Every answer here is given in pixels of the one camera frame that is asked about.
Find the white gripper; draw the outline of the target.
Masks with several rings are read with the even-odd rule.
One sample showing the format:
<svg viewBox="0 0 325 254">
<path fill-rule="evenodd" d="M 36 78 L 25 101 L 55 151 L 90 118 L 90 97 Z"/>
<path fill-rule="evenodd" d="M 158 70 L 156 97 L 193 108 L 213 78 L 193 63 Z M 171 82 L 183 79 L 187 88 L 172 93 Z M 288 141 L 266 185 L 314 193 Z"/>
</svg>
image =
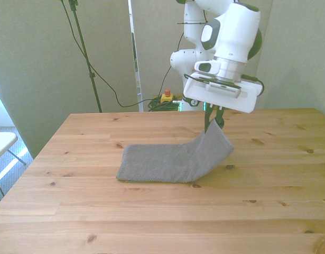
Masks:
<svg viewBox="0 0 325 254">
<path fill-rule="evenodd" d="M 223 118 L 225 108 L 250 113 L 255 108 L 258 95 L 261 94 L 260 84 L 244 80 L 228 83 L 200 72 L 185 74 L 185 78 L 187 81 L 184 96 L 206 103 L 205 132 L 210 125 L 213 105 L 217 105 L 215 121 L 222 129 L 225 125 Z"/>
</svg>

